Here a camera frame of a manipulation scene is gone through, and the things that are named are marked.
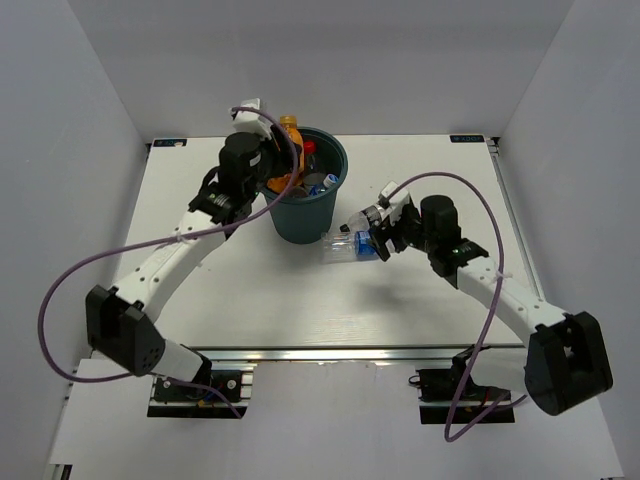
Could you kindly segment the orange bottle front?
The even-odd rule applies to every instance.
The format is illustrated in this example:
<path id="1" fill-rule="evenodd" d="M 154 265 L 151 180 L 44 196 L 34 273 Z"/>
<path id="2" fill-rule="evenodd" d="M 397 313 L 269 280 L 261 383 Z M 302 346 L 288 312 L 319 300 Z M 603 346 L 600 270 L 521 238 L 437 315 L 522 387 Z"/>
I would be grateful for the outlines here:
<path id="1" fill-rule="evenodd" d="M 297 118 L 294 115 L 283 115 L 280 117 L 279 123 L 294 143 L 298 157 L 298 173 L 302 174 L 305 167 L 304 141 L 300 131 L 298 130 Z"/>

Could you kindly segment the orange bottle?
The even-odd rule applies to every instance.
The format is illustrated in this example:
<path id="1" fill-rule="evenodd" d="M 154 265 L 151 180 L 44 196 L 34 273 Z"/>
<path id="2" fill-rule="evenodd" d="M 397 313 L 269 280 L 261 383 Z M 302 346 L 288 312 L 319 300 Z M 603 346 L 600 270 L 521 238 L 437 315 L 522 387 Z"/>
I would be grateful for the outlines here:
<path id="1" fill-rule="evenodd" d="M 294 143 L 298 157 L 298 173 L 302 174 L 305 167 L 304 141 L 300 131 L 298 130 L 297 118 L 294 115 L 283 115 L 280 117 L 279 123 Z"/>
<path id="2" fill-rule="evenodd" d="M 288 173 L 280 177 L 271 178 L 267 181 L 267 188 L 276 195 L 285 191 L 291 183 L 292 174 Z"/>

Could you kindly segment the red cap clear bottle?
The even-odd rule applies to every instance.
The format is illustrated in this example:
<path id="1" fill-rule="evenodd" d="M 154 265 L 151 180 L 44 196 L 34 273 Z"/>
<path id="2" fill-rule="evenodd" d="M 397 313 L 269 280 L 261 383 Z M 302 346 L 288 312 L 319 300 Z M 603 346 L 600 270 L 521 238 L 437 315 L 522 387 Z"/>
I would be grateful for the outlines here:
<path id="1" fill-rule="evenodd" d="M 325 175 L 326 168 L 322 159 L 318 156 L 317 146 L 314 141 L 305 141 L 304 148 L 304 172 L 303 182 L 306 184 L 318 184 Z"/>

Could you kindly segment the blue label bottle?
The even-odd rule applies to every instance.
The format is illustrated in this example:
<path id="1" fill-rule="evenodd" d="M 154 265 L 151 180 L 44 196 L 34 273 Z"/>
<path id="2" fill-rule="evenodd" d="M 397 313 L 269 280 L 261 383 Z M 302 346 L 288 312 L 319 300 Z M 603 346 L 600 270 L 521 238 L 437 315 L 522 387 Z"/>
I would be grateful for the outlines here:
<path id="1" fill-rule="evenodd" d="M 305 185 L 305 188 L 309 196 L 318 196 L 330 190 L 338 181 L 339 178 L 334 174 L 318 174 L 311 180 L 309 185 Z"/>
<path id="2" fill-rule="evenodd" d="M 331 232 L 322 236 L 322 259 L 326 264 L 378 260 L 367 231 Z"/>

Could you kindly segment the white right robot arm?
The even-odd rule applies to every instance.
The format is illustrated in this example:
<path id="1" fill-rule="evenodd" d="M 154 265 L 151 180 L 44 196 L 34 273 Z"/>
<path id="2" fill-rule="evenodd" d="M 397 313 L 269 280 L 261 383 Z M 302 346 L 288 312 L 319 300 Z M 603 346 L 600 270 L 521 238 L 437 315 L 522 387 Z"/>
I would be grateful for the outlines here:
<path id="1" fill-rule="evenodd" d="M 501 273 L 484 248 L 463 237 L 449 197 L 414 205 L 409 196 L 381 195 L 375 208 L 380 217 L 369 233 L 382 260 L 408 247 L 425 253 L 439 277 L 492 311 L 523 345 L 502 351 L 479 341 L 456 355 L 451 384 L 459 396 L 472 399 L 492 385 L 525 393 L 556 416 L 612 388 L 599 322 L 587 312 L 570 314 Z"/>

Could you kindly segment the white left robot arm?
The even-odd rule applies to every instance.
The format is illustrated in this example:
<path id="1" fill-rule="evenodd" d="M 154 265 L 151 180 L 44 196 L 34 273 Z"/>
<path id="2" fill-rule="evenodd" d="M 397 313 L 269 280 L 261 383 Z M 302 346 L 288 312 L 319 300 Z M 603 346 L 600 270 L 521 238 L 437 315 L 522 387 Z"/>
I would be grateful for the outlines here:
<path id="1" fill-rule="evenodd" d="M 296 154 L 279 125 L 267 137 L 228 136 L 218 165 L 203 178 L 172 237 L 112 287 L 96 286 L 87 294 L 90 346 L 131 375 L 168 377 L 188 398 L 205 396 L 211 387 L 210 360 L 165 339 L 155 323 L 192 271 L 249 217 L 268 181 L 291 172 Z"/>

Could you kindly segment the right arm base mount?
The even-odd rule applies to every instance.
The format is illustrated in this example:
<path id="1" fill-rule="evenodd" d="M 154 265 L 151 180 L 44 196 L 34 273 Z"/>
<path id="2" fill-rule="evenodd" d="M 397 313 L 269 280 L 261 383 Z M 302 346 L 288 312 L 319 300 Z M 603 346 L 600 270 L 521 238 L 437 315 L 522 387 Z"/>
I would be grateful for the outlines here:
<path id="1" fill-rule="evenodd" d="M 444 425 L 450 404 L 459 380 L 471 357 L 473 345 L 455 355 L 446 367 L 417 369 L 409 377 L 408 385 L 418 391 L 419 415 L 422 425 Z M 490 404 L 505 395 L 500 405 L 481 422 L 486 424 L 512 424 L 515 422 L 514 408 L 509 407 L 511 393 L 495 386 L 478 385 L 469 377 L 453 415 L 454 425 L 469 423 L 478 414 L 486 411 Z"/>

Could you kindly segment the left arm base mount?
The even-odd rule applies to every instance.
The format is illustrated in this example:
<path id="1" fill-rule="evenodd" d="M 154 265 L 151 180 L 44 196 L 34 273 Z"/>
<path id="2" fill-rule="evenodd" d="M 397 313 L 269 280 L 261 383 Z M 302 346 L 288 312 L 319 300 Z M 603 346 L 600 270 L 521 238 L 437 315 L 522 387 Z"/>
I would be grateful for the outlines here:
<path id="1" fill-rule="evenodd" d="M 175 385 L 156 379 L 147 408 L 149 418 L 240 419 L 247 411 L 253 386 L 249 368 L 214 368 L 209 389 Z"/>

